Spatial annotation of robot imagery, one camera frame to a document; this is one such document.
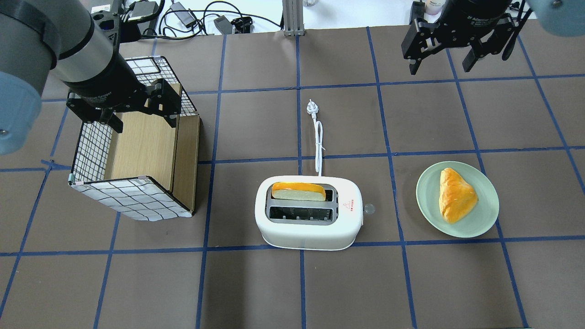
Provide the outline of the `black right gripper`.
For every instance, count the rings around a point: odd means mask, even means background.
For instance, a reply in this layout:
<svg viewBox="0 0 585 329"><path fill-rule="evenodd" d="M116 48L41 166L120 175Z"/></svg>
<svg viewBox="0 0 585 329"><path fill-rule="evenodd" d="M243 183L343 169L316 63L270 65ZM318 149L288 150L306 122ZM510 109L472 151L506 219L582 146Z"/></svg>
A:
<svg viewBox="0 0 585 329"><path fill-rule="evenodd" d="M401 43L403 58L409 62L409 72L416 75L422 61L446 48L471 46L462 65L470 72L488 54L502 54L508 60L518 37L518 26L508 13L490 17L477 14L444 12L435 23L417 18L409 25Z"/></svg>

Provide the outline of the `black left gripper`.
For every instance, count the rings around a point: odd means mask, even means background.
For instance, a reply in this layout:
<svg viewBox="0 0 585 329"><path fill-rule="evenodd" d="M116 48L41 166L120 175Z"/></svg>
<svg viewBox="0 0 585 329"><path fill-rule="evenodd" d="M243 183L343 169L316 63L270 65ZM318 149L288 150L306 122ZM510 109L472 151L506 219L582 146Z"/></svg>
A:
<svg viewBox="0 0 585 329"><path fill-rule="evenodd" d="M83 123L108 125L116 133L123 132L123 121L117 113L157 115L171 128L177 127L181 114L181 94L165 79L150 84L137 79L90 79L67 82L67 87L69 110Z"/></svg>

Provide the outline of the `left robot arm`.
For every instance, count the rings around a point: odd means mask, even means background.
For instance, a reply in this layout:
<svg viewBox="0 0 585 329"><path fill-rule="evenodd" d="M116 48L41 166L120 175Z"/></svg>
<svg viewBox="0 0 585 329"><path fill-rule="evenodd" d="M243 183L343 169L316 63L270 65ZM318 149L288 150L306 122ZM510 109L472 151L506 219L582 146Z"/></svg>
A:
<svg viewBox="0 0 585 329"><path fill-rule="evenodd" d="M119 54L119 44L142 38L138 25L161 13L88 12L79 0L3 0L1 25L1 154L19 150L41 110L50 71L69 88L67 106L84 122L117 133L117 113L141 112L177 126L181 95L164 79L150 85Z"/></svg>

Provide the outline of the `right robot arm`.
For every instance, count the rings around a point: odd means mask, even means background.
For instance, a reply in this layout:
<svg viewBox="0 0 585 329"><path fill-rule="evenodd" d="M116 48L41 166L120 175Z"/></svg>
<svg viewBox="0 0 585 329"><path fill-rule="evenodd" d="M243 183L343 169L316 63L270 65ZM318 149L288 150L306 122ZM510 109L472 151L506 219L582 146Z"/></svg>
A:
<svg viewBox="0 0 585 329"><path fill-rule="evenodd" d="M552 35L584 34L582 0L525 0L518 17L508 12L510 4L510 0L447 0L438 19L429 22L424 17L424 2L414 1L409 29L401 43L410 73L415 75L425 58L449 48L470 47L462 62L465 72L489 54L501 54L506 61L532 14Z"/></svg>

